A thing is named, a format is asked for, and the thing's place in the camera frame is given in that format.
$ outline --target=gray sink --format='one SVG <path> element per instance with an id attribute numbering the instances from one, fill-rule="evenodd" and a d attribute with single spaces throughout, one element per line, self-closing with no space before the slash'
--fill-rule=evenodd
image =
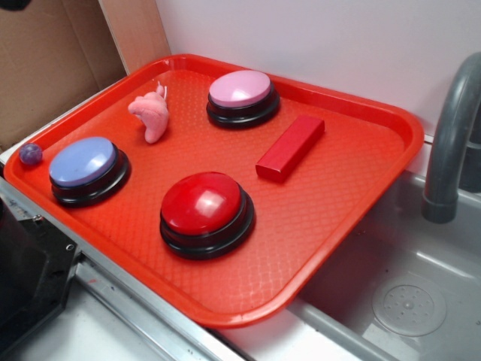
<path id="1" fill-rule="evenodd" d="M 423 187 L 404 172 L 289 307 L 363 359 L 481 357 L 481 197 L 439 225 Z"/>

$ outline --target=sink drain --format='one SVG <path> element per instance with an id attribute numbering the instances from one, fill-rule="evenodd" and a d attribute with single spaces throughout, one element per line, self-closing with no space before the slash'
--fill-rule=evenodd
<path id="1" fill-rule="evenodd" d="M 446 318 L 446 302 L 436 285 L 413 275 L 381 284 L 373 295 L 373 310 L 384 327 L 411 337 L 435 331 Z"/>

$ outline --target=orange tray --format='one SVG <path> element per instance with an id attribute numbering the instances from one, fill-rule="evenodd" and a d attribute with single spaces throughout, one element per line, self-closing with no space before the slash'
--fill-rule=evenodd
<path id="1" fill-rule="evenodd" d="M 96 96 L 31 141 L 44 160 L 24 166 L 16 152 L 5 177 L 57 220 L 198 323 L 244 326 L 286 306 L 422 146 L 411 114 L 390 105 L 269 75 L 279 113 L 252 129 L 207 119 L 212 82 L 236 65 L 193 55 L 153 62 Z M 168 88 L 168 131 L 155 144 L 127 111 L 135 96 Z M 255 164 L 299 115 L 325 121 L 325 133 L 283 183 L 258 177 Z M 69 209 L 50 191 L 48 167 L 64 147 L 103 136 L 123 150 L 132 176 L 114 196 Z M 194 261 L 169 251 L 159 234 L 166 191 L 201 171 L 233 177 L 251 196 L 256 227 L 239 248 Z"/>

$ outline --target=cardboard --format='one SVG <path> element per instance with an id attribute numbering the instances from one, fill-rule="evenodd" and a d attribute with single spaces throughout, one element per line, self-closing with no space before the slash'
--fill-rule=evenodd
<path id="1" fill-rule="evenodd" d="M 97 0 L 0 10 L 0 153 L 126 75 Z"/>

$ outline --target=small purple ball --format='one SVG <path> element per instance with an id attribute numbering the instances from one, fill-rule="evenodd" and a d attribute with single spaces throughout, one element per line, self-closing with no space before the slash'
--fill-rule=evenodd
<path id="1" fill-rule="evenodd" d="M 27 165 L 36 165 L 42 160 L 42 148 L 35 143 L 25 143 L 20 147 L 20 160 Z"/>

